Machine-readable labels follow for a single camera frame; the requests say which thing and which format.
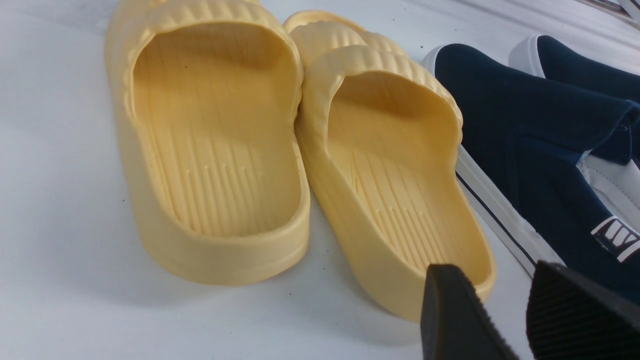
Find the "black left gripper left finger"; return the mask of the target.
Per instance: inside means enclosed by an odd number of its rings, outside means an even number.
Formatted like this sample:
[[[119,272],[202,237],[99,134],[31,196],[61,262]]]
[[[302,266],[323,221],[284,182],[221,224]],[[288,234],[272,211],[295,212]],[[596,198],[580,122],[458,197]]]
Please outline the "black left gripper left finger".
[[[430,264],[420,320],[425,360],[518,360],[460,268]]]

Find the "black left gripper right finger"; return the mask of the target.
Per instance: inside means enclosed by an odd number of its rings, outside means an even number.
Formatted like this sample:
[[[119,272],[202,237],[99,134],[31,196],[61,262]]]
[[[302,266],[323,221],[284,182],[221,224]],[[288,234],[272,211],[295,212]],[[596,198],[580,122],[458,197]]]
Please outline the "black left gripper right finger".
[[[637,360],[639,306],[573,269],[540,260],[526,337],[537,360]]]

